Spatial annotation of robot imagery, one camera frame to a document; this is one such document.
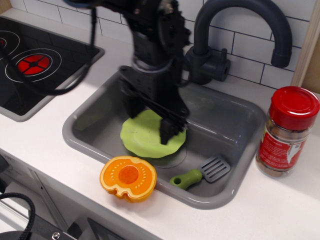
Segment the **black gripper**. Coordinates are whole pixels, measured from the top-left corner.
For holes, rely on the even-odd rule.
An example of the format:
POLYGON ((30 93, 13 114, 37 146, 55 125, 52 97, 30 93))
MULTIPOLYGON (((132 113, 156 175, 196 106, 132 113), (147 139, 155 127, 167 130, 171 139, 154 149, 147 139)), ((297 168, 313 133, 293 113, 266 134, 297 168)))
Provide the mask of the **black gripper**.
POLYGON ((181 62, 153 71, 140 71, 133 66, 123 65, 118 71, 124 106, 129 117, 135 118, 145 107, 162 117, 162 145, 167 145, 176 132, 184 131, 187 125, 190 112, 179 93, 179 88, 185 86, 180 83, 182 71, 181 62))

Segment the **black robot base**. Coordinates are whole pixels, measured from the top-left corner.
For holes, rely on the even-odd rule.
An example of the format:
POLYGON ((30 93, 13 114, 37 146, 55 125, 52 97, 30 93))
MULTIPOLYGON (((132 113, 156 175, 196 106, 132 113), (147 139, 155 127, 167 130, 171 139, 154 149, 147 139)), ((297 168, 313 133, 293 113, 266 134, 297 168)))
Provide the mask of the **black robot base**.
POLYGON ((36 215, 33 201, 26 195, 17 192, 3 193, 0 198, 16 198, 24 200, 29 205, 28 222, 23 230, 12 230, 2 232, 2 240, 83 240, 83 232, 77 224, 71 229, 63 231, 48 221, 36 215))

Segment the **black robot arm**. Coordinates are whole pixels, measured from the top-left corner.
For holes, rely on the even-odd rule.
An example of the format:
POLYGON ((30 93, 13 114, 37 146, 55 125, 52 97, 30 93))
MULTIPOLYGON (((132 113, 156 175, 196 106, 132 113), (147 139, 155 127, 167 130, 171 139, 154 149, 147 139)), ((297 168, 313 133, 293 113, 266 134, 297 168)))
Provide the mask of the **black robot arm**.
POLYGON ((126 19, 133 39, 131 66, 118 70, 123 104, 130 118, 145 107, 160 117, 160 142, 186 129, 189 110, 179 88, 185 65, 184 47, 190 31, 176 0, 68 0, 75 8, 104 7, 126 19))

